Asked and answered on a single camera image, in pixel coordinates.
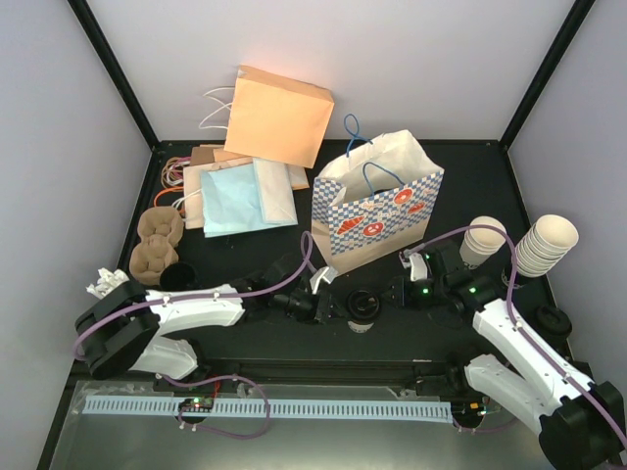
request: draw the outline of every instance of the cup stack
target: cup stack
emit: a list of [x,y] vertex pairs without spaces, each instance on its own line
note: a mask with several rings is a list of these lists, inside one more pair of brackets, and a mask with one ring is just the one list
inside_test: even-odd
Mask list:
[[543,215],[516,245],[517,271],[540,277],[557,264],[579,241],[575,226],[559,215]]
[[[506,232],[502,223],[486,215],[475,218],[470,222],[470,225],[491,225]],[[505,242],[506,239],[503,235],[489,228],[466,230],[463,235],[463,243],[459,248],[459,255],[468,269],[476,269],[487,258],[496,253]]]

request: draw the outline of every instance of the red circle print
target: red circle print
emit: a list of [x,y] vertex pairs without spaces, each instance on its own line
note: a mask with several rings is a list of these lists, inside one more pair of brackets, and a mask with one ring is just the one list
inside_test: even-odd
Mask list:
[[365,235],[366,237],[373,237],[375,235],[378,235],[382,231],[383,231],[383,222],[374,222],[368,225],[363,230],[363,235]]
[[394,204],[404,204],[411,199],[412,195],[413,190],[411,190],[410,188],[404,189],[394,197]]
[[408,210],[408,213],[416,213],[416,212],[420,212],[424,209],[425,204],[424,203],[418,203],[415,206],[411,207]]

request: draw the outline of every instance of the checkered paper bag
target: checkered paper bag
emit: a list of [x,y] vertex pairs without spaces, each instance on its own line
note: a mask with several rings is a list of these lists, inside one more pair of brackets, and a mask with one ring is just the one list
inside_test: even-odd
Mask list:
[[408,130],[329,163],[313,183],[312,234],[340,274],[422,239],[444,170]]

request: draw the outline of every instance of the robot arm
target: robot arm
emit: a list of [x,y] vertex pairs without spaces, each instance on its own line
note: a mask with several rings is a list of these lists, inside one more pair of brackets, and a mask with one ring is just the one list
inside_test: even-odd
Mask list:
[[[147,291],[122,271],[111,273],[101,269],[97,285],[87,288],[87,292],[100,301],[76,321],[78,335],[124,307],[140,303],[146,306],[132,315],[110,321],[84,339],[82,348],[91,375],[104,380],[135,370],[176,380],[185,378],[198,368],[197,352],[187,341],[171,340],[165,335],[202,326],[232,326],[245,313],[250,318],[251,313],[258,311],[257,307],[280,307],[288,316],[310,324],[343,316],[343,308],[328,292],[321,290],[322,283],[330,284],[337,275],[337,271],[328,266],[311,278],[302,274],[271,295],[246,301],[234,296],[238,292],[259,292],[277,285],[291,275],[298,262],[284,257],[266,272],[256,272],[213,289],[176,293]],[[196,299],[175,301],[187,295]]]
[[[593,468],[622,450],[620,441],[585,397],[553,368],[559,364],[566,377],[592,395],[625,431],[623,398],[609,382],[595,382],[568,363],[513,309],[509,318],[500,289],[488,278],[474,278],[463,267],[458,247],[451,243],[427,250],[423,260],[412,254],[406,263],[416,264],[413,289],[424,283],[433,288],[441,304],[469,320],[481,336],[506,357],[517,373],[493,355],[474,357],[464,365],[468,385],[494,399],[539,438],[540,446],[557,469]],[[531,337],[536,346],[518,330]]]

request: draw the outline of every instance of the perforated white rail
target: perforated white rail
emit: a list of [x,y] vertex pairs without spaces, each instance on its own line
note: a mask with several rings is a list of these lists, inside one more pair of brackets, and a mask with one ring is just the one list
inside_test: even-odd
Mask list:
[[[176,416],[186,398],[91,396],[83,414]],[[451,404],[428,401],[361,401],[328,399],[271,399],[270,417],[300,419],[361,419],[430,421],[451,423]],[[216,399],[211,411],[199,410],[184,416],[263,418],[261,399]]]

